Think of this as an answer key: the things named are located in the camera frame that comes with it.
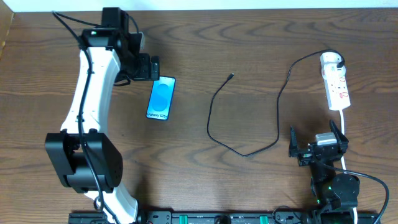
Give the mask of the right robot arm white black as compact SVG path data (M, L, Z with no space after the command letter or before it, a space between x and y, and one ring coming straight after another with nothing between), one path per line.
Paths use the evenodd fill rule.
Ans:
M304 223L348 223L350 214L358 206L360 181L355 175L336 173L334 162L342 159L349 140L330 121L330 132L317 134L315 142L300 148L293 128L290 128L289 157L296 157L298 165L308 166L312 175L311 190L318 208L308 212Z

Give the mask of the blue screen Galaxy smartphone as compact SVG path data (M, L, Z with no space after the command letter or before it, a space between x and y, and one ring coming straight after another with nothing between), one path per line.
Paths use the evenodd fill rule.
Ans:
M159 80L153 82L146 118L168 120L175 84L174 77L159 77Z

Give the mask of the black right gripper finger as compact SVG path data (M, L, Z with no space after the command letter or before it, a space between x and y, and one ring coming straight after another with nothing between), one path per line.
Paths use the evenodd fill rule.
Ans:
M289 151L296 151L298 149L297 137L294 128L290 127L290 143Z
M338 144L348 144L348 139L346 136L338 129L335 122L331 119L329 120L329 126L331 132L335 135Z

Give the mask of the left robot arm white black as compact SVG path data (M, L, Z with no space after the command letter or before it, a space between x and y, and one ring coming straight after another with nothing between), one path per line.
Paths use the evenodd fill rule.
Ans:
M143 52L144 34L129 31L132 17L106 7L99 24L76 36L80 71L72 105L45 150L60 183L93 201L86 223L144 223L144 212L122 182L123 159L108 137L112 91L133 81L157 81L160 60Z

